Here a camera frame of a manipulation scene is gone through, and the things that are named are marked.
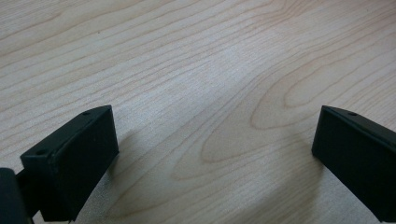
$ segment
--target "wooden table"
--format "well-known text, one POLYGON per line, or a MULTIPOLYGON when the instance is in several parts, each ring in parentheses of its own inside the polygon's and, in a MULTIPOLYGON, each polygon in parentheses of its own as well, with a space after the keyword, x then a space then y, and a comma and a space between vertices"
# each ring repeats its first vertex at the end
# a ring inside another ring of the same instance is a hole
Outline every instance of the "wooden table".
POLYGON ((113 105, 77 223, 377 223, 310 149, 322 105, 396 130, 395 74, 393 0, 5 0, 0 166, 113 105))

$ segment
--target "table surface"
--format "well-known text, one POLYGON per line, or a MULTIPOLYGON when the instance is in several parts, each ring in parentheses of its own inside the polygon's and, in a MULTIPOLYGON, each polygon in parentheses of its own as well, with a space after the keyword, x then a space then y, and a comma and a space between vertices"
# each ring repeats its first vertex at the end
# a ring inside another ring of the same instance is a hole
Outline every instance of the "table surface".
POLYGON ((395 71, 393 0, 1 1, 0 165, 113 105, 77 223, 378 223, 310 149, 322 105, 396 130, 395 71))

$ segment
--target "black clamp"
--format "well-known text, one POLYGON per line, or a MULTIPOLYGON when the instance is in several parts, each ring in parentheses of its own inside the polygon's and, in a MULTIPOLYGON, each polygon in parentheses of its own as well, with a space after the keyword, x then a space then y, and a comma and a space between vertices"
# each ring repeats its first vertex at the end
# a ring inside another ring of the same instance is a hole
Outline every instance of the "black clamp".
POLYGON ((396 221, 396 133, 354 112, 323 106, 312 153, 380 221, 396 221))
POLYGON ((21 155, 17 175, 0 168, 0 223, 76 220, 119 154, 111 105, 76 116, 21 155))

